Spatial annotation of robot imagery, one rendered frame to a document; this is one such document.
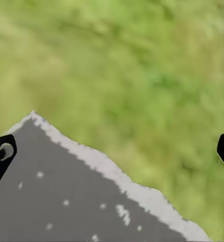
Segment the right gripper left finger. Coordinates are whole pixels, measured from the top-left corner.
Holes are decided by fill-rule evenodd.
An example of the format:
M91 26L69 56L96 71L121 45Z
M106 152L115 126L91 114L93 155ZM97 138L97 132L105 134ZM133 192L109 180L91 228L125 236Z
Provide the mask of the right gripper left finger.
M12 134L6 134L0 137L0 179L17 154L15 137Z

